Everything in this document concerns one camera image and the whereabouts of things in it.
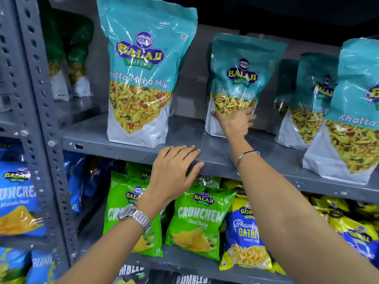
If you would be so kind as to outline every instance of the silver bracelet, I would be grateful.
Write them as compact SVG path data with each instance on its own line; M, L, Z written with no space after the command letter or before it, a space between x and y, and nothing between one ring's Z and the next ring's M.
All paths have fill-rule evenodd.
M239 176L239 172L238 172L239 163L241 162L241 159L242 159L245 155L247 155L247 154L249 154L249 153L256 153L257 155L260 156L260 153L259 153L259 151L257 151L257 150L250 150L250 151L247 151L247 152L244 152L243 154L241 154L241 155L239 156L238 160L237 160L237 163L236 163L237 174L238 174L238 176Z

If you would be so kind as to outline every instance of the bolt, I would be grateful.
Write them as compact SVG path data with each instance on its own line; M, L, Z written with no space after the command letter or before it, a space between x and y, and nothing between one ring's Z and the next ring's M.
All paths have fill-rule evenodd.
M27 137L30 135L30 132L28 132L26 129L23 129L22 131L20 131L20 134L21 136L23 137Z
M54 147L56 145L56 141L55 140L49 140L48 143L47 143L50 147Z

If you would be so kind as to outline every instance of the watch face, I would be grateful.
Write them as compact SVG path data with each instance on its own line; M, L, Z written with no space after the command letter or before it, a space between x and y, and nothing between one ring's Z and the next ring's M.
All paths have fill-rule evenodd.
M118 220L125 219L126 216L129 216L134 208L133 204L128 204L124 208L120 210L120 212L117 214Z

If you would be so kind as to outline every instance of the person's right arm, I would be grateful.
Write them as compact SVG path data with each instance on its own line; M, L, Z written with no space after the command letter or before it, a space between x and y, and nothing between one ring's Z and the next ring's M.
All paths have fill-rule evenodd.
M255 118L251 111L214 113L235 163L253 149L244 138ZM245 155L238 171L265 246L295 283L379 282L379 271L258 154Z

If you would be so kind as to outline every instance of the wristwatch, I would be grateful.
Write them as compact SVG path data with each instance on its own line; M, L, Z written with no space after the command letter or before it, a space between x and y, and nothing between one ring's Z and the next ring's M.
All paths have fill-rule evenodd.
M126 205L117 214L117 219L119 221L125 220L129 217L133 218L143 227L143 229L145 230L145 234L149 232L151 228L150 219L142 211L140 211L134 204Z

